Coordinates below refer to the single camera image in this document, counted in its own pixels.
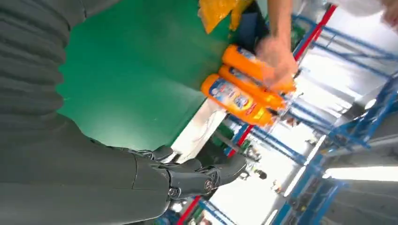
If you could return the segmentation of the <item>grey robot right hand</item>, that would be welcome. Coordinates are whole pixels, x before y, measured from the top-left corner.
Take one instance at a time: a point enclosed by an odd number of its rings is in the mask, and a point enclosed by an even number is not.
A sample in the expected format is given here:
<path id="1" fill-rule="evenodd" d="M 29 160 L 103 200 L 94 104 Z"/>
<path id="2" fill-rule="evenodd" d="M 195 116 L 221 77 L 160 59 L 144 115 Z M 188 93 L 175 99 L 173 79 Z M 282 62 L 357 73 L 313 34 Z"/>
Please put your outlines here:
<path id="1" fill-rule="evenodd" d="M 246 160 L 162 164 L 108 147 L 63 116 L 51 122 L 0 118 L 3 225 L 124 225 L 157 218 L 172 199 L 209 193 L 235 180 Z"/>

